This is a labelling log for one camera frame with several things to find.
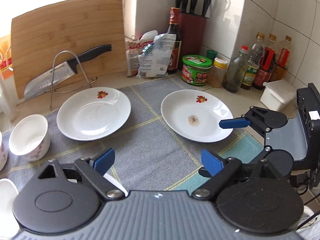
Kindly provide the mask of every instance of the dark red knife block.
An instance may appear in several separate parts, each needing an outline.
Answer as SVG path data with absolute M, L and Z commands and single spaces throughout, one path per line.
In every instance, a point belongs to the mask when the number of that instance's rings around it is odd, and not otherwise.
M 200 15 L 189 13 L 179 14 L 179 31 L 181 34 L 179 70 L 182 70 L 183 56 L 191 54 L 198 55 L 200 53 L 206 22 L 207 18 Z

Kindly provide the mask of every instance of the green lid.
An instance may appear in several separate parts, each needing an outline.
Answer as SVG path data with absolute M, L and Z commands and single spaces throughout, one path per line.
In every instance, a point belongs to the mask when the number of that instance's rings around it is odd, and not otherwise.
M 212 60 L 200 55 L 186 55 L 182 58 L 182 62 L 193 67 L 211 67 Z
M 206 57 L 208 57 L 209 59 L 214 60 L 217 57 L 217 55 L 218 55 L 218 52 L 216 52 L 216 51 L 214 51 L 212 49 L 208 49 L 207 50 L 207 56 Z

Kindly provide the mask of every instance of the wooden cutting board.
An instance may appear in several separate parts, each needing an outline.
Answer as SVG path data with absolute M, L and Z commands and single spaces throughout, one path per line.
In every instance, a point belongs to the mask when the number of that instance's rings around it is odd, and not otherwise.
M 78 55 L 102 44 L 112 44 L 112 51 L 83 63 L 89 78 L 126 71 L 122 0 L 67 0 L 12 19 L 12 68 L 18 97 L 23 98 L 32 79 L 52 68 L 60 51 Z M 71 57 L 62 54 L 55 65 Z M 59 85 L 84 80 L 79 66 L 77 70 Z

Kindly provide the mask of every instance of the cleaver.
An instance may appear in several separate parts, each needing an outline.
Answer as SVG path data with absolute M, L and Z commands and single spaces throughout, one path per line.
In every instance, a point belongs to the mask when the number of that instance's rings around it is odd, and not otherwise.
M 79 54 L 78 59 L 80 62 L 86 62 L 96 58 L 102 53 L 105 53 L 111 50 L 112 50 L 111 44 L 100 45 Z M 76 58 L 72 57 L 67 61 L 54 67 L 53 86 L 56 86 L 62 81 L 65 81 L 67 78 L 77 74 L 78 73 L 76 69 L 77 64 L 78 64 L 78 61 L 76 60 Z M 31 98 L 34 98 L 38 95 L 43 94 L 46 91 L 49 91 L 51 89 L 51 80 L 52 80 L 52 69 L 48 70 L 47 72 L 31 80 L 27 84 L 24 90 L 24 100 L 27 101 Z

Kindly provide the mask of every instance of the cloth mat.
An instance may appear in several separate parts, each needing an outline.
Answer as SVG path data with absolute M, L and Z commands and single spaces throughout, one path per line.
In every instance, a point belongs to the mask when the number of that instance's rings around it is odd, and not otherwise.
M 46 116 L 51 136 L 48 153 L 41 160 L 29 163 L 9 152 L 0 178 L 12 180 L 21 191 L 47 160 L 56 158 L 60 163 L 72 163 L 77 158 L 94 157 L 112 147 L 116 159 L 108 173 L 128 191 L 187 189 L 192 192 L 207 180 L 197 173 L 202 166 L 203 148 L 223 158 L 239 158 L 244 163 L 262 150 L 262 145 L 244 129 L 234 129 L 230 136 L 216 143 L 193 142 L 172 131 L 162 119 L 160 106 L 165 96 L 181 89 L 193 87 L 176 75 L 120 89 L 132 105 L 129 119 L 114 134 L 92 142 L 65 137 L 57 127 L 58 110 L 55 110 Z M 10 133 L 3 135 L 7 149 Z

